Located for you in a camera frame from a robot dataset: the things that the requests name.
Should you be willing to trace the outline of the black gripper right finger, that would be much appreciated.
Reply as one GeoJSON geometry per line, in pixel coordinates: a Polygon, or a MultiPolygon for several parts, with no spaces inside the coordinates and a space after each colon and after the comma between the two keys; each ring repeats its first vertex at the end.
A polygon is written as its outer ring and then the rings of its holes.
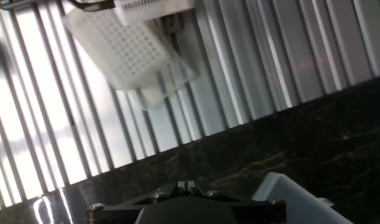
{"type": "Polygon", "coordinates": [[[187,182],[187,193],[218,202],[229,208],[238,223],[286,223],[286,202],[284,200],[262,200],[224,193],[210,185],[187,182]]]}

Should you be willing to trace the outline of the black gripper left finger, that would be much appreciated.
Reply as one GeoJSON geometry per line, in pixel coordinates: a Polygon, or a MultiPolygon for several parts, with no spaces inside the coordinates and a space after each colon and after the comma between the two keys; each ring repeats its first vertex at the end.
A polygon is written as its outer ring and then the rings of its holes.
{"type": "Polygon", "coordinates": [[[133,220],[136,219],[140,211],[148,205],[184,196],[186,189],[187,183],[180,181],[177,183],[163,184],[157,190],[117,205],[107,205],[101,202],[94,203],[86,209],[86,221],[87,223],[111,223],[116,220],[133,220]]]}

